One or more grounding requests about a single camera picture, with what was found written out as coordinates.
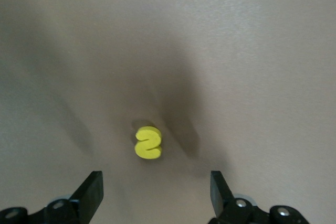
screw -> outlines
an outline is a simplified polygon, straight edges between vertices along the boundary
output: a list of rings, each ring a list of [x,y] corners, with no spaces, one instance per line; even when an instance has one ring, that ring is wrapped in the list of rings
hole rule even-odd
[[[246,202],[243,201],[242,199],[236,200],[236,204],[238,207],[246,207]]]
[[[54,209],[57,209],[57,208],[62,207],[63,205],[64,205],[63,201],[60,200],[60,201],[58,201],[56,204],[53,205],[53,208],[54,208]]]
[[[14,216],[17,216],[17,214],[19,213],[19,211],[17,209],[13,209],[11,212],[9,212],[8,214],[6,214],[5,218],[6,219],[10,219]]]
[[[289,211],[284,207],[279,207],[278,213],[282,216],[289,216]]]

yellow foam piece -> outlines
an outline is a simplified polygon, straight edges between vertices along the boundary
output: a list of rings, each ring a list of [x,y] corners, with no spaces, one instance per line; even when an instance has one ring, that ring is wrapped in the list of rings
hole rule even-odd
[[[138,129],[136,135],[138,139],[135,145],[135,153],[145,159],[156,159],[161,156],[161,132],[152,126],[145,126]]]

foam number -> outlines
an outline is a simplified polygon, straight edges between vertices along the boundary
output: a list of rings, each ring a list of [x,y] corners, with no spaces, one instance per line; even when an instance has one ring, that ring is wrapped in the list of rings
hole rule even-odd
[[[152,126],[141,127],[135,135],[138,139],[135,153],[145,159],[156,159],[161,156],[161,132]]]

gray backdrop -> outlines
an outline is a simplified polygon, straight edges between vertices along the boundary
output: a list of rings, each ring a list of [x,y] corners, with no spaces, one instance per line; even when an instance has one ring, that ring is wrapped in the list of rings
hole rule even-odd
[[[0,0],[0,209],[92,170],[92,223],[207,223],[209,174],[334,223],[336,0]],[[163,155],[134,135],[153,124]]]

